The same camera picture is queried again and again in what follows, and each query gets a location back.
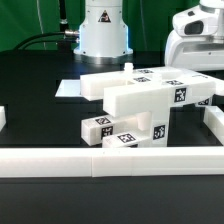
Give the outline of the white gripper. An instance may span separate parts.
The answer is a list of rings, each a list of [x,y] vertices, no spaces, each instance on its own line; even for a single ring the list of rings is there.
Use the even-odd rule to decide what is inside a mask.
[[[210,42],[206,37],[181,37],[173,30],[167,39],[164,63],[194,71],[224,70],[224,43]]]

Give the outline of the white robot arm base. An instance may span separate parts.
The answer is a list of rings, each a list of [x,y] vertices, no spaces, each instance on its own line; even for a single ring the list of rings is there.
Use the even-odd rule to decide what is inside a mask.
[[[94,64],[130,62],[128,26],[122,16],[123,0],[85,0],[85,19],[79,26],[75,59]]]

